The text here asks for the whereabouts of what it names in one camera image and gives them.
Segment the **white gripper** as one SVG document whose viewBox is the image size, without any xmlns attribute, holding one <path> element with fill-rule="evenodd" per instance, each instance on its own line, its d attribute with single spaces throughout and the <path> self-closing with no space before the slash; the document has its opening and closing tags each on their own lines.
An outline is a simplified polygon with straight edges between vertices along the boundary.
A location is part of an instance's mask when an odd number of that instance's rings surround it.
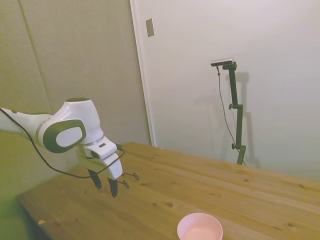
<svg viewBox="0 0 320 240">
<path fill-rule="evenodd" d="M 102 147 L 79 147 L 76 150 L 79 163 L 87 168 L 89 176 L 97 189 L 102 188 L 98 172 L 108 177 L 110 192 L 113 198 L 118 195 L 118 181 L 123 173 L 123 168 L 117 148 L 103 150 Z"/>
</svg>

